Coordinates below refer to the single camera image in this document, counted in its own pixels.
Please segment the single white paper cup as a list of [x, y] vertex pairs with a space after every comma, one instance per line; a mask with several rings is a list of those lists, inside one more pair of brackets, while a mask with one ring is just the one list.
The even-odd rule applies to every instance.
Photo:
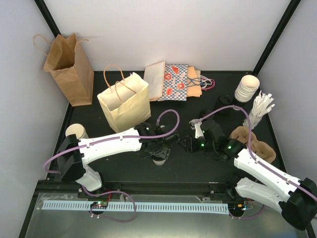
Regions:
[[166, 162], [166, 160], [154, 160], [153, 159], [153, 162], [155, 165], [162, 166]]

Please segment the cream paper bag with handles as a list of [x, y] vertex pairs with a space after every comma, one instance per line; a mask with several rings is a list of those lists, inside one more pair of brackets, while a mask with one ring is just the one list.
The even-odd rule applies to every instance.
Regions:
[[104, 80], [108, 88], [97, 95], [101, 109], [109, 126], [116, 132], [123, 132], [145, 122], [151, 116], [149, 84], [133, 72], [122, 80], [110, 85], [104, 71]]

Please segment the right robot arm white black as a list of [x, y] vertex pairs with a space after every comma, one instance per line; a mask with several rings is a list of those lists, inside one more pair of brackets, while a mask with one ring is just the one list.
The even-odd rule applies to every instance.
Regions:
[[225, 187], [231, 200], [250, 198], [282, 215], [298, 230], [305, 230], [317, 215], [317, 185], [305, 178], [291, 176], [253, 153], [245, 143], [224, 136], [214, 120], [190, 121], [195, 134], [181, 139], [181, 146], [190, 153], [212, 152], [217, 159], [233, 165], [256, 180], [247, 177]]

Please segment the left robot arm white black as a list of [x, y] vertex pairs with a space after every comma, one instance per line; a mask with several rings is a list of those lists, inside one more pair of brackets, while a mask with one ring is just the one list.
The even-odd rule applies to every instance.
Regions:
[[170, 154], [170, 144], [179, 141], [179, 134], [172, 126], [159, 126], [143, 122], [126, 131], [113, 135], [77, 139], [65, 138], [58, 150], [57, 164], [62, 182], [76, 182], [84, 186], [95, 198], [103, 197], [106, 185], [99, 172], [90, 167], [98, 159], [135, 152], [141, 158], [164, 162]]

